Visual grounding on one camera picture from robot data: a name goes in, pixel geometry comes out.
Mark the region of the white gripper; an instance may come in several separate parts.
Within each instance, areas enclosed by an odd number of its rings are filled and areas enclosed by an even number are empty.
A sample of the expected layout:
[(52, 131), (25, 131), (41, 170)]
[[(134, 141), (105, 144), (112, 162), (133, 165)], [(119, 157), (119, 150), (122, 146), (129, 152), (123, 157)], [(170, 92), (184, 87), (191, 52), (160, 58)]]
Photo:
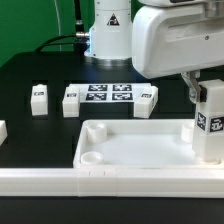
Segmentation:
[(204, 68), (224, 64), (224, 0), (139, 0), (132, 30), (132, 63), (146, 78), (175, 73), (200, 101)]

